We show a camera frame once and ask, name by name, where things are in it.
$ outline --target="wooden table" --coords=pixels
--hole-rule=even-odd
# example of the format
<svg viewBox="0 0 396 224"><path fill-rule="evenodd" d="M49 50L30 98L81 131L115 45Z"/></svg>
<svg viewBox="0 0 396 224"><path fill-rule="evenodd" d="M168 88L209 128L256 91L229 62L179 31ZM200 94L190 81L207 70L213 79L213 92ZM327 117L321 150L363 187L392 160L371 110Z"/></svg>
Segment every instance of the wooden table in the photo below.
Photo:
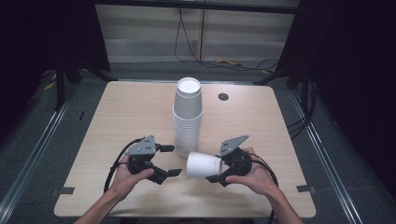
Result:
<svg viewBox="0 0 396 224"><path fill-rule="evenodd" d="M109 167L132 140L154 134L156 142L173 145L172 105L176 83L110 82L64 184L75 188L60 195L54 212L81 216L102 195ZM242 134L241 147L253 147L276 173L279 186L301 217L316 213L309 192L296 186L305 179L290 141L274 92L269 87L203 84L204 117L200 152L217 155L220 144ZM221 101L220 93L229 99ZM242 185L224 188L204 179L186 177L186 159L175 152L152 159L164 169L183 168L161 185L139 182L109 214L116 217L268 217L265 197Z"/></svg>

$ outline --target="person's right hand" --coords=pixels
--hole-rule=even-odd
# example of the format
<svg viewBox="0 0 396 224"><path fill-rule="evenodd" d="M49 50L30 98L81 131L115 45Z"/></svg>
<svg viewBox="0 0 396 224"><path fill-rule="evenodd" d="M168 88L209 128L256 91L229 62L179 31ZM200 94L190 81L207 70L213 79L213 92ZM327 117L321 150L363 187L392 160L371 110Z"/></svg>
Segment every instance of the person's right hand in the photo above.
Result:
<svg viewBox="0 0 396 224"><path fill-rule="evenodd" d="M253 148L251 147L242 149L249 154L255 154ZM254 161L259 160L254 155L250 155L250 158ZM249 187L254 192L264 196L269 196L271 193L273 193L274 190L278 189L277 185L268 174L267 169L255 162L252 163L251 170L247 175L230 175L226 178L226 181L228 183L243 184Z"/></svg>

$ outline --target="black horizontal bar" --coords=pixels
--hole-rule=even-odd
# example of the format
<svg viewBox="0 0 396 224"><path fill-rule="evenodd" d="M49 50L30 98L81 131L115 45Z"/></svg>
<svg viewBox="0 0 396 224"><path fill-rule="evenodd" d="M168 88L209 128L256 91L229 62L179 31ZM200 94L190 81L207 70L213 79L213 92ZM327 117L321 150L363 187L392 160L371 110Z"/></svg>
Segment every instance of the black horizontal bar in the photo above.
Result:
<svg viewBox="0 0 396 224"><path fill-rule="evenodd" d="M176 7L176 8L193 8L193 9L211 9L224 11L247 11L247 12L265 12L279 14L296 14L299 11L297 7L271 7L243 4L224 4L195 1L149 1L149 0L93 0L77 1L80 3L93 2L98 5L115 5L115 6L137 6L137 7Z"/></svg>

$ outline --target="stack of cups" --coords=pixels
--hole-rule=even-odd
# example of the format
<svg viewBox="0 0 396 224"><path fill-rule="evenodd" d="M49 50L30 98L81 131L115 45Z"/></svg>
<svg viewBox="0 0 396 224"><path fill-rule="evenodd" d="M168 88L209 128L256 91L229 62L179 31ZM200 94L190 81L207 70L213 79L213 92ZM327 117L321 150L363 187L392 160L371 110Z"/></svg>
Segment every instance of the stack of cups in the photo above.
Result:
<svg viewBox="0 0 396 224"><path fill-rule="evenodd" d="M201 83L193 77L183 77L177 83L173 106L175 152L187 158L197 151L203 116Z"/></svg>

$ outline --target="black clamp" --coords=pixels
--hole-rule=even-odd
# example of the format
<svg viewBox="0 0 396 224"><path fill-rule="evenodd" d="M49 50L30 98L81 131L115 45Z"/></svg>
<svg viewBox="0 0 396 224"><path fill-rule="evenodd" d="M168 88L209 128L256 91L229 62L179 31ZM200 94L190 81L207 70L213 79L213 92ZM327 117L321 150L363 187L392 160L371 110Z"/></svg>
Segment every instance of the black clamp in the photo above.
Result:
<svg viewBox="0 0 396 224"><path fill-rule="evenodd" d="M161 185L161 183L167 177L180 175L182 169L165 171L155 166L151 162L151 159L158 150L161 152L172 152L174 149L174 146L162 146L160 144L156 144L154 135L151 134L148 137L142 139L139 143L126 149L125 155L129 155L128 170L131 172L131 174L135 175L143 170L151 168L154 170L154 174L151 175L148 180Z"/></svg>
<svg viewBox="0 0 396 224"><path fill-rule="evenodd" d="M251 158L248 153L242 150L239 146L248 139L248 135L242 135L232 138L221 143L219 155L217 157L224 161L224 164L229 166L229 169L220 175L208 176L206 179L210 183L219 182L223 187L227 187L225 179L229 175L247 175L251 170Z"/></svg>

